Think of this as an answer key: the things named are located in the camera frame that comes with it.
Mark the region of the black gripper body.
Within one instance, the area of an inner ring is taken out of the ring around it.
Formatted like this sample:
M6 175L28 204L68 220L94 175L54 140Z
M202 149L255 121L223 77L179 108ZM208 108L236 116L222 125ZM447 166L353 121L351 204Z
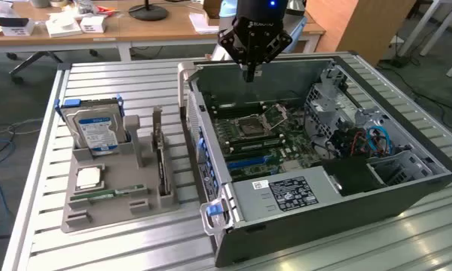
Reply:
M287 1L238 1L234 31L251 56L251 33L284 30Z

